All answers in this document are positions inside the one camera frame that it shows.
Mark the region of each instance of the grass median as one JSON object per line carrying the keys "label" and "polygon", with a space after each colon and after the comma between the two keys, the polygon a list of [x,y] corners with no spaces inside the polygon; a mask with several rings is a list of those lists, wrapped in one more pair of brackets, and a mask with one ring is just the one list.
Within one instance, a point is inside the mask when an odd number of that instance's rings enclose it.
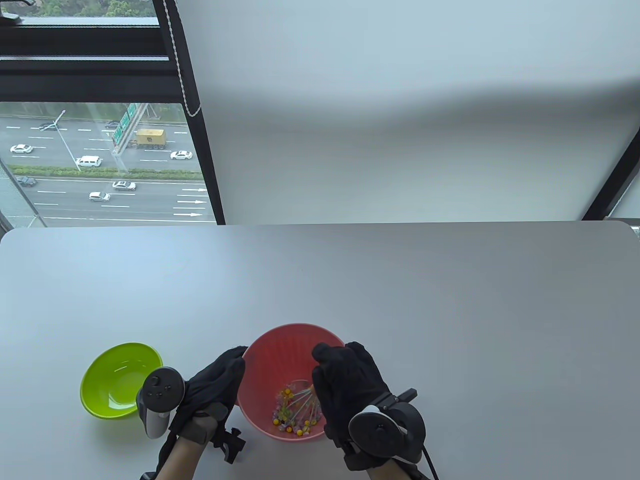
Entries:
{"label": "grass median", "polygon": [[132,168],[122,173],[116,168],[92,168],[57,166],[7,165],[14,175],[25,177],[67,177],[82,179],[127,179],[127,180],[203,180],[201,172],[190,170],[149,170]]}

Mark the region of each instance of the green bowl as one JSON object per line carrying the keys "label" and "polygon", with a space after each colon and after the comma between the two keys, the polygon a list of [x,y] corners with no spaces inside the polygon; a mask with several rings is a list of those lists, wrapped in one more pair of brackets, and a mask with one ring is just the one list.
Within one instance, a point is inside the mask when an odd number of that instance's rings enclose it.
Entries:
{"label": "green bowl", "polygon": [[80,400],[99,419],[119,419],[135,412],[136,395],[147,376],[162,367],[157,351],[142,343],[123,343],[96,358],[80,384]]}

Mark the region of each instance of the hand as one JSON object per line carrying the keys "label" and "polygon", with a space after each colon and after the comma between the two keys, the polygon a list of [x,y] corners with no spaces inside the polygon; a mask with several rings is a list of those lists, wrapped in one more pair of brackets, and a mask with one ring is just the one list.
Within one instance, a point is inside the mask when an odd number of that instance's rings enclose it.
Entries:
{"label": "hand", "polygon": [[389,387],[382,380],[376,362],[358,342],[344,347],[315,346],[311,354],[319,365],[312,377],[329,438],[349,438],[349,421]]}
{"label": "hand", "polygon": [[187,383],[184,399],[169,429],[200,444],[224,431],[244,376],[246,347],[227,350]]}

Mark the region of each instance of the white van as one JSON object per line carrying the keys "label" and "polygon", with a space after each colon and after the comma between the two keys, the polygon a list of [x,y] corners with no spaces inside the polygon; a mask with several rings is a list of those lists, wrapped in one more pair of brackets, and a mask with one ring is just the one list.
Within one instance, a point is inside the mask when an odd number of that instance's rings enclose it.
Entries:
{"label": "white van", "polygon": [[85,155],[84,157],[80,157],[76,163],[78,166],[100,166],[102,159],[95,155]]}

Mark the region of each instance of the yellow truck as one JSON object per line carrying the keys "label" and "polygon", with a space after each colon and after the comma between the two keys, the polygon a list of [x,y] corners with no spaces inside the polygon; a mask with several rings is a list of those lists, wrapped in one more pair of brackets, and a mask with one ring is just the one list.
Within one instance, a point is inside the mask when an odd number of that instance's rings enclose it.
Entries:
{"label": "yellow truck", "polygon": [[166,147],[166,132],[156,129],[140,129],[136,133],[136,137],[129,142],[128,146],[164,150]]}

